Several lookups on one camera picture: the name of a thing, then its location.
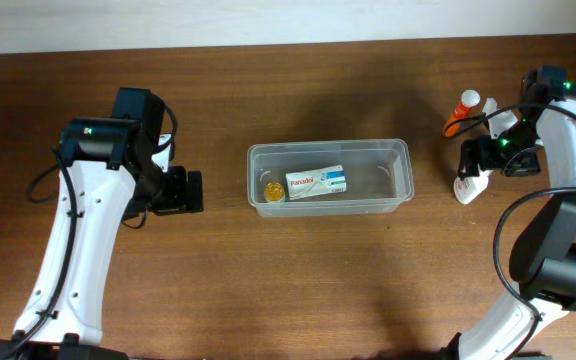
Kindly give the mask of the white blue Panadol box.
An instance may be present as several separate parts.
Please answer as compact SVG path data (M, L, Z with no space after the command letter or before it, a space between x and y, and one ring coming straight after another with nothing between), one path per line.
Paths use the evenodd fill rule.
M347 181L341 165L288 173L288 195L291 201L347 190Z

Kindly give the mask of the small jar gold lid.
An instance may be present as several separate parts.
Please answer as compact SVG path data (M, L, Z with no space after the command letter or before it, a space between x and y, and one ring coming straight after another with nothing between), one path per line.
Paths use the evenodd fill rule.
M267 203L281 203L285 201L286 192L279 182L269 182L263 192Z

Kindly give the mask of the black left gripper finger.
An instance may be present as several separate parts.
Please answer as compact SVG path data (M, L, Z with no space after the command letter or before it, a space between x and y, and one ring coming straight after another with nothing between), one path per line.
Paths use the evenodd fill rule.
M173 166L164 174L160 214L173 215L187 211L187 172L183 166Z
M202 212L203 204L203 180L200 171L190 171L187 174L186 210L189 213Z

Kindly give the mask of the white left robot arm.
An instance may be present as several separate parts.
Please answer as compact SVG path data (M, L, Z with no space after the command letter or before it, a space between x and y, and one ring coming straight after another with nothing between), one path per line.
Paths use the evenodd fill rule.
M105 283L122 223L203 210L202 175L172 165L171 108L122 87L107 118L77 117L54 148L57 202L42 266L0 359L124 359L101 345Z

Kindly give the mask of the white spray bottle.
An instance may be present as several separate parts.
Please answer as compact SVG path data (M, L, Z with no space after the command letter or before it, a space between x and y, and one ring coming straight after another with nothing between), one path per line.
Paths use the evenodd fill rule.
M456 199L464 205L470 204L476 197L483 193L489 184L492 170L481 170L478 176L457 177L453 184Z

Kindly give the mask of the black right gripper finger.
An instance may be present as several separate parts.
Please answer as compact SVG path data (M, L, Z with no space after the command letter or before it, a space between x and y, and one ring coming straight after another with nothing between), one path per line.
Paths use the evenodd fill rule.
M537 153L525 149L515 154L503 167L502 175L506 177L527 177L541 172Z
M476 140L466 140L462 143L457 176L459 179L479 176L478 145Z

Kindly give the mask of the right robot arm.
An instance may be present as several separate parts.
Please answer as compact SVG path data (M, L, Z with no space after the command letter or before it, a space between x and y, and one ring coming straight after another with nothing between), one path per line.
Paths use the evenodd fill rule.
M545 327L576 312L576 84L565 69L542 65L522 79L518 103L487 100L481 114L462 119L488 132L461 145L453 189L467 204L489 175L526 177L541 171L549 186L517 199L501 215L492 257L504 291L473 328L456 334L441 359L523 359Z

